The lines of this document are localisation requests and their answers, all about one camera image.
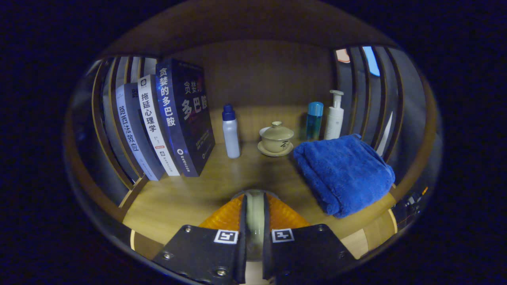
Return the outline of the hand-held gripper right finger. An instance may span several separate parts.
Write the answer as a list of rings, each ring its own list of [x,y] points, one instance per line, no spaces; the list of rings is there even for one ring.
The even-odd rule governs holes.
[[[272,285],[331,285],[356,265],[356,258],[325,224],[273,226],[286,223],[280,200],[264,194],[263,278]]]

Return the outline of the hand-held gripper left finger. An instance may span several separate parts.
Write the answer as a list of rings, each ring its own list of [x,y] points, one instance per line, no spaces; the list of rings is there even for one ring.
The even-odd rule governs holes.
[[[237,285],[246,281],[247,198],[232,200],[236,206],[237,229],[183,225],[156,254],[153,262],[205,285]]]

